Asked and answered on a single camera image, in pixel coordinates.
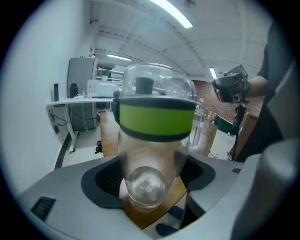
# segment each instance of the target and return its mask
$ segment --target black speaker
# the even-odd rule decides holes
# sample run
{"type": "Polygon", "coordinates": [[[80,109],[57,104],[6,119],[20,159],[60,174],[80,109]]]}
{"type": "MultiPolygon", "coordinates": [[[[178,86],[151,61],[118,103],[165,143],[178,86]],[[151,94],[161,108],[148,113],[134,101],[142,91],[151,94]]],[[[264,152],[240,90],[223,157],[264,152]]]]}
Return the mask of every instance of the black speaker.
{"type": "Polygon", "coordinates": [[[58,83],[54,84],[54,101],[55,102],[59,101],[59,98],[58,98],[58,83]]]}

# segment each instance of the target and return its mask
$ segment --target floor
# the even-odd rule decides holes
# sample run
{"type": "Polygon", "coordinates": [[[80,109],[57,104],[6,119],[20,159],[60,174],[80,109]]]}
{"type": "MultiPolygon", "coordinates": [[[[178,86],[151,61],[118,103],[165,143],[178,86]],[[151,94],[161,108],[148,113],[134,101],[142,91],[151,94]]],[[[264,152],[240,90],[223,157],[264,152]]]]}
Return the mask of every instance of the floor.
{"type": "MultiPolygon", "coordinates": [[[[95,148],[97,147],[97,142],[99,140],[101,140],[100,126],[94,130],[89,130],[88,132],[80,132],[80,135],[76,140],[75,152],[66,152],[62,167],[102,158],[102,153],[95,154],[95,148]]],[[[214,143],[211,147],[211,153],[217,154],[219,159],[228,160],[227,151],[234,145],[234,141],[235,139],[233,137],[217,130],[214,143]]],[[[178,201],[176,206],[183,209],[185,201],[186,194],[178,201]]],[[[162,237],[155,230],[155,226],[159,223],[179,228],[180,222],[167,213],[143,231],[153,239],[160,239],[162,237]]]]}

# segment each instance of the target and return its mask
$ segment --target fluorescent light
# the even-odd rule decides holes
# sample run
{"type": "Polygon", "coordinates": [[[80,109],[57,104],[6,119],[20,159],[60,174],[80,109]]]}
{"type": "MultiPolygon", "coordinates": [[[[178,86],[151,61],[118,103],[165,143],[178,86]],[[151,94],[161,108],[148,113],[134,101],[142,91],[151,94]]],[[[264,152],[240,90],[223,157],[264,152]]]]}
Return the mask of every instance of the fluorescent light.
{"type": "Polygon", "coordinates": [[[215,69],[214,69],[213,67],[210,67],[210,72],[211,72],[211,74],[212,74],[212,77],[213,77],[214,79],[217,79],[217,75],[216,75],[215,69]]]}
{"type": "Polygon", "coordinates": [[[182,24],[185,28],[191,28],[193,25],[190,21],[171,3],[167,0],[150,0],[155,4],[159,5],[161,8],[166,10],[169,14],[171,14],[178,22],[182,24]]]}
{"type": "Polygon", "coordinates": [[[126,61],[131,61],[131,59],[129,59],[129,58],[123,58],[123,57],[119,57],[119,56],[115,56],[115,55],[108,54],[107,56],[111,57],[111,58],[118,58],[118,59],[122,59],[122,60],[126,60],[126,61]]]}
{"type": "Polygon", "coordinates": [[[168,66],[168,65],[164,65],[164,64],[160,64],[160,63],[154,63],[154,62],[151,62],[151,63],[149,63],[149,64],[157,65],[157,66],[161,66],[161,67],[165,67],[165,68],[172,68],[172,67],[170,67],[170,66],[168,66]]]}

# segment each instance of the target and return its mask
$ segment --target brick wall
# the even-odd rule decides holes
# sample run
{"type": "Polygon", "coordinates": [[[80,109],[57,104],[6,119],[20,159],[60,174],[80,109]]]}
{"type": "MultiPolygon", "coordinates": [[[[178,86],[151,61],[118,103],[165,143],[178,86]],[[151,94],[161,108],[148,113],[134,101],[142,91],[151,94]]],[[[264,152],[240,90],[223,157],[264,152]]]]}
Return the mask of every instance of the brick wall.
{"type": "MultiPolygon", "coordinates": [[[[212,111],[231,123],[234,122],[234,118],[236,116],[234,110],[239,104],[219,102],[212,85],[207,82],[194,81],[194,84],[198,91],[198,97],[204,99],[203,104],[205,110],[212,111]]],[[[246,105],[247,112],[258,116],[263,104],[263,98],[247,98],[247,100],[249,101],[246,105]]]]}

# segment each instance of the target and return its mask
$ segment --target clear plastic lid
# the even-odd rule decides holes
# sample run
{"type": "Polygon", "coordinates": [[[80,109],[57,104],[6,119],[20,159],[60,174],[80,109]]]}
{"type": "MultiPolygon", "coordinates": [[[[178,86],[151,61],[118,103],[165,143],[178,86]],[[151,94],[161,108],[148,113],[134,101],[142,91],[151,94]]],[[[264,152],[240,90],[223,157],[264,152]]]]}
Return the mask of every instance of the clear plastic lid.
{"type": "Polygon", "coordinates": [[[134,64],[126,68],[120,98],[158,97],[198,101],[194,83],[171,67],[157,64],[134,64]]]}

